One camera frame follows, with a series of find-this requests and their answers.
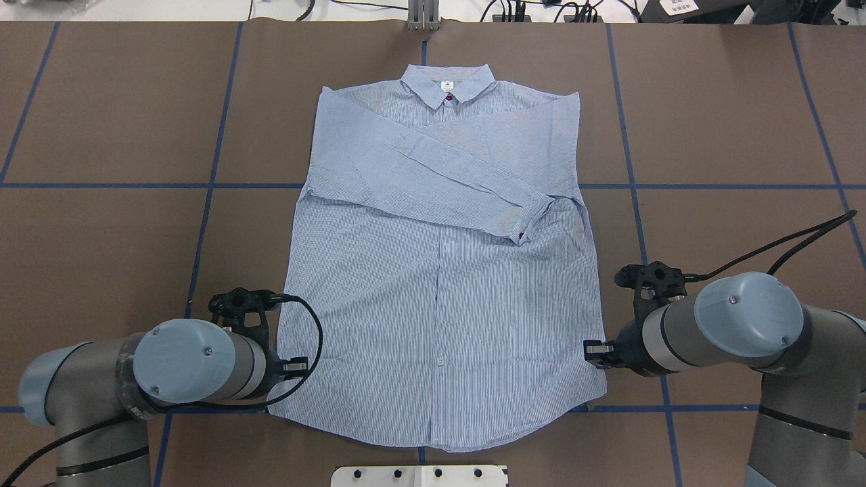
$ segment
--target white floor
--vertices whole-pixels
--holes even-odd
[[[246,20],[250,0],[74,0],[71,3],[53,0],[30,0],[30,4],[0,3],[0,20],[75,20],[75,21],[238,21]],[[370,0],[373,3],[406,5],[404,0]],[[89,8],[75,11],[70,4],[90,2]],[[307,8],[307,0],[252,0],[252,17],[263,16],[279,20],[294,20]],[[647,0],[638,0],[640,9]],[[443,18],[478,22],[487,6],[487,0],[441,0]],[[528,4],[527,14],[533,22],[552,22],[559,7]],[[634,17],[618,0],[604,0],[598,12],[607,23],[633,23]],[[501,13],[497,3],[488,12],[487,22],[493,14]],[[863,10],[844,6],[844,0],[833,11],[837,18],[855,25],[866,23]],[[405,19],[404,10],[350,6],[318,0],[308,20],[365,21],[379,19]]]

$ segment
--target shirt cuff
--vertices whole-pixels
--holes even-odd
[[[534,194],[527,204],[523,206],[523,210],[518,215],[517,220],[514,221],[514,226],[508,233],[508,238],[517,245],[523,244],[526,241],[527,231],[547,212],[547,208],[550,207],[552,201],[553,198],[547,195],[541,193]]]

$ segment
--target white paper label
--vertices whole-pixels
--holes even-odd
[[[659,0],[659,3],[669,16],[678,16],[698,10],[695,0]]]

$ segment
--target blue striped shirt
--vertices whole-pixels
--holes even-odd
[[[286,292],[320,314],[325,346],[270,412],[376,445],[473,451],[604,394],[582,354],[604,330],[579,107],[487,66],[324,88]],[[285,307],[280,355],[315,342],[306,312]]]

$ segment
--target black band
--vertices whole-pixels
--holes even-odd
[[[148,453],[147,445],[138,450],[129,451],[116,457],[103,458],[95,462],[87,462],[86,464],[72,465],[71,467],[57,467],[57,477],[66,477],[69,475],[77,475],[80,473],[88,473],[89,471],[113,467],[116,464],[122,464],[136,458],[141,458]]]
[[[681,357],[681,356],[676,352],[676,350],[674,350],[674,348],[670,346],[670,342],[668,341],[668,334],[664,332],[664,316],[668,313],[668,310],[669,310],[669,309],[670,309],[670,306],[668,306],[667,308],[664,309],[664,311],[662,312],[662,319],[658,321],[658,329],[659,329],[659,331],[662,332],[662,340],[664,340],[664,346],[667,347],[668,350],[670,351],[670,353],[671,353],[672,355],[674,355],[674,356],[675,356],[675,357],[676,357],[680,362],[682,362],[682,363],[684,363],[684,364],[686,364],[686,365],[688,365],[688,366],[692,366],[692,367],[700,367],[699,365],[693,364],[692,362],[683,359],[683,358],[682,358],[682,357]]]
[[[806,430],[821,433],[827,436],[832,436],[833,438],[846,439],[850,441],[851,438],[854,436],[851,434],[851,432],[838,430],[836,428],[820,425],[818,423],[812,423],[811,421],[807,421],[805,419],[801,419],[790,414],[785,414],[783,412],[776,411],[775,409],[770,409],[766,406],[759,407],[758,412],[763,414],[764,416],[767,416],[768,418],[777,419],[779,421],[782,421],[783,423],[799,426]]]

